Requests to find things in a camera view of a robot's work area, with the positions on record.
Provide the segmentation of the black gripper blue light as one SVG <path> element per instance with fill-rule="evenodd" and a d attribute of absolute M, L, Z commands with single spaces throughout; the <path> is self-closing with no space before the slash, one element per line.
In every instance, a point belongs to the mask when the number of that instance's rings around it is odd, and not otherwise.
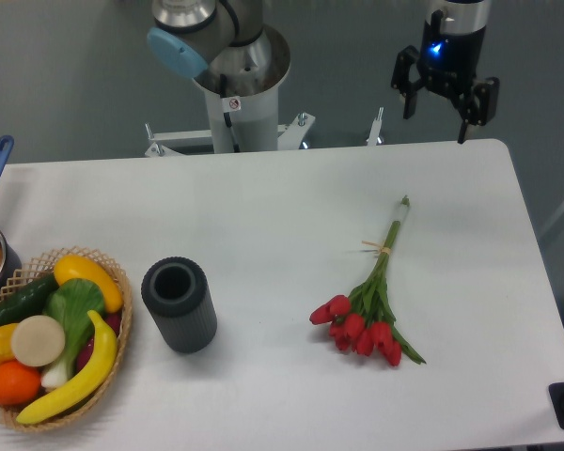
<path fill-rule="evenodd" d="M 465 96 L 459 113 L 462 125 L 457 142 L 463 144 L 470 126 L 485 126 L 496 113 L 500 80 L 489 77 L 475 80 L 478 59 L 485 35 L 485 26 L 474 29 L 465 21 L 466 29 L 450 28 L 447 9 L 434 9 L 424 24 L 420 53 L 409 45 L 396 58 L 391 86 L 403 98 L 403 118 L 415 113 L 417 92 L 425 87 L 445 98 Z M 410 70 L 417 67 L 420 77 L 410 79 Z"/>

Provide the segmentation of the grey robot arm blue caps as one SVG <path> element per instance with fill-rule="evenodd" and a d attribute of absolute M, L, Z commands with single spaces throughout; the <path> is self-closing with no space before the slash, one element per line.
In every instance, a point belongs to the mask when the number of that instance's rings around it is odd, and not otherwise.
<path fill-rule="evenodd" d="M 415 113 L 417 93 L 449 100 L 462 124 L 494 118 L 500 82 L 480 79 L 477 65 L 491 4 L 431 1 L 419 47 L 397 55 L 390 85 L 403 98 L 403 116 Z M 213 148 L 218 153 L 301 146 L 311 118 L 299 115 L 278 130 L 278 88 L 290 71 L 290 47 L 263 21 L 260 1 L 155 1 L 147 35 L 152 54 L 204 93 Z"/>

